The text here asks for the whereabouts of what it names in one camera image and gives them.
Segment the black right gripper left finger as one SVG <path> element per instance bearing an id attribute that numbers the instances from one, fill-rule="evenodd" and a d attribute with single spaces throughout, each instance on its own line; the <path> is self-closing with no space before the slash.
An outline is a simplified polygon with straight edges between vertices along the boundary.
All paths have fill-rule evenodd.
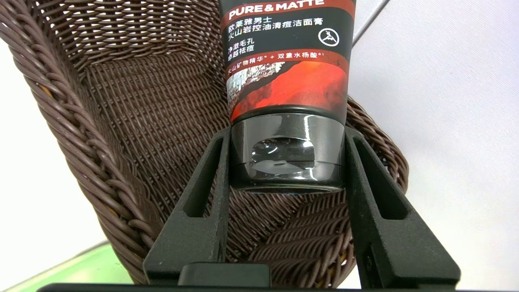
<path id="1" fill-rule="evenodd" d="M 209 142 L 144 260 L 150 284 L 178 284 L 183 268 L 225 261 L 229 214 L 230 128 Z"/>

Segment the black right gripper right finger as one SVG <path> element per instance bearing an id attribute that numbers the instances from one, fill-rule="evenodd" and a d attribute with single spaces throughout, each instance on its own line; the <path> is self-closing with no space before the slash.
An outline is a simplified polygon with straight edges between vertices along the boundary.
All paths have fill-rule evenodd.
<path id="1" fill-rule="evenodd" d="M 364 137 L 345 130 L 346 193 L 362 288 L 455 288 L 461 270 Z"/>

